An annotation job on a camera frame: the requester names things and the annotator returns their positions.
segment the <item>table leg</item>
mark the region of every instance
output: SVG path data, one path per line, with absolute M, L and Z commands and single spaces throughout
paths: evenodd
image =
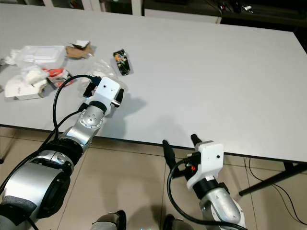
M 265 188 L 267 186 L 270 186 L 274 183 L 277 183 L 279 181 L 282 181 L 284 179 L 287 179 L 291 176 L 294 176 L 296 174 L 302 173 L 303 171 L 307 170 L 307 164 L 298 164 L 296 166 L 293 167 L 286 167 L 286 170 L 275 175 L 272 176 L 266 180 L 263 180 L 261 182 L 259 182 L 258 184 L 253 185 L 252 187 L 249 187 L 247 189 L 244 189 L 242 191 L 239 192 L 240 196 L 244 196 L 246 194 L 255 192 L 259 189 Z
M 0 164 L 3 164 L 3 163 L 4 163 L 4 160 L 2 158 L 0 158 Z

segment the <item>white box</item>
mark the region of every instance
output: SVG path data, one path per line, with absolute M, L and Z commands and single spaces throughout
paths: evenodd
M 15 61 L 18 67 L 37 64 L 42 68 L 59 69 L 65 60 L 65 46 L 24 46 Z

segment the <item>robotic arm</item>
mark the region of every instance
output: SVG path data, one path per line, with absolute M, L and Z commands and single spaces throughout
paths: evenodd
M 76 124 L 11 176 L 0 204 L 0 230 L 29 229 L 31 221 L 50 217 L 61 208 L 74 166 L 101 128 L 111 105 L 119 107 L 122 97 L 120 85 L 103 77 Z
M 0 204 L 0 230 L 26 230 L 35 228 L 34 222 L 55 214 L 62 206 L 70 185 L 74 166 L 85 153 L 93 137 L 102 126 L 103 118 L 111 111 L 111 105 L 119 107 L 123 89 L 120 85 L 103 77 L 87 106 L 78 117 L 76 124 L 59 138 L 43 145 L 17 166 L 3 190 Z M 209 230 L 246 230 L 244 214 L 229 195 L 224 183 L 215 179 L 223 166 L 223 146 L 214 142 L 202 142 L 196 135 L 191 136 L 195 153 L 176 163 L 175 155 L 166 140 L 163 141 L 165 160 L 171 173 L 167 180 L 167 192 L 175 209 L 185 218 L 206 225 Z M 180 171 L 178 166 L 185 164 Z M 189 190 L 194 190 L 200 200 L 204 220 L 195 219 L 184 213 L 171 195 L 171 179 L 184 176 Z M 126 219 L 123 211 L 109 213 L 98 219 L 94 230 L 125 230 Z M 191 230 L 188 224 L 175 218 L 166 218 L 164 230 Z
M 175 154 L 166 140 L 163 141 L 164 156 L 171 172 L 167 180 L 167 193 L 174 208 L 185 218 L 198 224 L 206 225 L 208 230 L 245 230 L 244 213 L 239 204 L 233 200 L 224 183 L 218 183 L 215 177 L 223 167 L 224 150 L 222 144 L 213 141 L 202 142 L 195 134 L 191 135 L 195 153 L 189 154 L 181 162 L 185 169 L 180 171 Z M 203 220 L 198 220 L 186 214 L 175 203 L 170 188 L 172 178 L 184 176 L 187 188 L 194 190 L 200 200 Z M 165 220 L 164 230 L 189 229 L 187 223 L 174 217 Z

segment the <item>trash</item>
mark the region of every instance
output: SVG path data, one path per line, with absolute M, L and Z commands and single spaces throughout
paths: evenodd
M 113 68 L 102 59 L 93 64 L 91 70 L 88 72 L 88 75 L 100 78 L 108 77 L 116 81 L 118 80 L 117 75 L 115 74 Z M 88 98 L 93 95 L 93 91 L 97 86 L 92 82 L 89 82 L 88 79 L 85 79 L 84 83 L 87 84 L 87 87 L 85 89 L 83 96 Z
M 34 84 L 38 81 L 46 79 L 49 74 L 43 71 L 39 66 L 30 66 L 21 69 L 23 79 L 28 84 Z
M 42 92 L 46 85 L 46 79 L 30 85 L 23 80 L 21 75 L 15 76 L 6 83 L 4 96 L 16 97 L 20 100 L 40 98 L 43 97 Z
M 43 69 L 48 73 L 48 80 L 51 84 L 53 84 L 56 88 L 60 87 L 64 81 L 66 81 L 71 75 L 68 73 L 66 69 Z M 71 85 L 72 80 L 68 82 L 66 86 Z
M 8 65 L 16 65 L 15 58 L 18 55 L 18 53 L 20 53 L 20 50 L 12 49 L 10 52 L 10 56 L 7 56 L 5 58 L 5 63 Z
M 66 56 L 69 58 L 88 58 L 94 55 L 90 41 L 77 40 L 72 45 L 66 47 Z
M 121 75 L 128 75 L 130 72 L 130 66 L 127 59 L 127 54 L 124 49 L 121 49 L 113 53 L 113 57 L 117 63 L 117 67 Z
M 21 68 L 35 64 L 47 69 L 61 68 L 64 60 L 64 46 L 24 46 L 14 59 Z
M 8 66 L 8 64 L 6 63 L 5 59 L 4 59 L 4 58 L 1 58 L 1 59 L 0 59 L 0 72 L 1 72 L 2 70 L 4 70 L 7 66 Z

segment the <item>power cord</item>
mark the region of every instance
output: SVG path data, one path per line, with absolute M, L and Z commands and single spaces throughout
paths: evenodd
M 252 174 L 252 176 L 255 177 L 257 180 L 263 181 L 262 179 L 258 178 L 258 177 L 253 173 L 253 171 L 251 170 L 250 162 L 251 162 L 251 158 L 250 158 L 249 161 L 248 161 L 248 168 L 249 168 L 249 171 L 250 171 L 250 173 Z M 292 199 L 291 199 L 290 195 L 287 193 L 287 191 L 286 191 L 284 188 L 282 188 L 281 186 L 277 185 L 277 184 L 272 184 L 272 186 L 273 186 L 273 188 L 279 193 L 279 195 L 281 196 L 281 198 L 282 198 L 282 200 L 283 200 L 283 204 L 285 205 L 285 207 L 286 207 L 288 213 L 290 214 L 290 216 L 292 217 L 292 219 L 294 219 L 295 221 L 297 221 L 297 222 L 299 222 L 299 223 L 304 224 L 304 225 L 307 226 L 307 223 L 303 222 L 303 221 L 297 216 L 297 213 L 296 213 L 294 204 L 293 204 L 293 202 L 292 202 Z M 290 210 L 289 210 L 289 208 L 288 208 L 288 206 L 287 206 L 287 204 L 286 204 L 286 202 L 285 202 L 285 200 L 284 200 L 284 198 L 283 198 L 283 195 L 282 195 L 281 192 L 278 190 L 278 188 L 280 188 L 281 190 L 283 190 L 283 192 L 284 192 L 284 193 L 287 195 L 287 197 L 289 198 L 289 201 L 290 201 L 290 203 L 291 203 L 291 206 L 292 206 L 294 215 L 295 215 L 295 217 L 296 217 L 297 219 L 295 219 L 294 216 L 292 215 L 292 213 L 290 212 Z
M 36 224 L 33 222 L 33 220 L 31 220 L 31 218 L 27 215 L 24 215 L 24 217 L 26 218 L 26 220 L 29 222 L 29 224 L 32 226 L 32 228 L 34 230 L 39 230 L 38 227 L 36 226 Z
M 238 229 L 238 230 L 247 230 L 246 228 L 243 228 L 242 226 L 239 226 L 237 224 L 234 223 L 230 223 L 230 222 L 223 222 L 223 221 L 207 221 L 207 220 L 202 220 L 202 219 L 196 219 L 192 216 L 190 216 L 189 214 L 185 213 L 174 201 L 173 196 L 172 196 L 172 191 L 171 191 L 171 181 L 174 175 L 175 170 L 181 165 L 181 164 L 185 164 L 186 163 L 186 159 L 183 159 L 179 162 L 176 163 L 176 165 L 171 169 L 171 172 L 168 175 L 167 178 L 167 194 L 169 197 L 170 202 L 172 203 L 172 205 L 174 206 L 174 208 L 186 219 L 197 223 L 197 224 L 201 224 L 201 225 L 208 225 L 208 226 L 227 226 L 227 227 L 232 227 L 234 229 Z
M 57 125 L 57 127 L 60 127 L 68 118 L 70 118 L 71 116 L 77 114 L 77 113 L 80 113 L 82 112 L 84 109 L 87 108 L 87 104 L 86 103 L 82 103 L 81 106 L 79 107 L 79 109 L 69 115 L 67 115 L 66 117 L 64 117 L 61 122 Z M 38 150 L 41 150 L 48 142 L 49 140 L 51 139 L 51 137 L 53 136 L 53 134 L 55 133 L 55 129 L 49 134 L 49 136 L 46 138 L 46 140 L 43 142 L 43 144 L 39 147 Z
M 58 102 L 58 97 L 59 97 L 59 93 L 62 91 L 62 89 L 65 87 L 65 85 L 77 78 L 89 78 L 91 81 L 95 81 L 95 78 L 92 76 L 88 76 L 88 75 L 76 75 L 73 76 L 71 78 L 68 78 L 66 81 L 64 81 L 62 83 L 62 85 L 59 87 L 55 97 L 54 97 L 54 101 L 53 101 L 53 106 L 52 106 L 52 121 L 53 121 L 53 125 L 54 125 L 54 130 L 55 130 L 55 135 L 54 135 L 54 140 L 58 139 L 59 137 L 59 127 L 57 124 L 57 116 L 56 116 L 56 110 L 57 110 L 57 102 Z

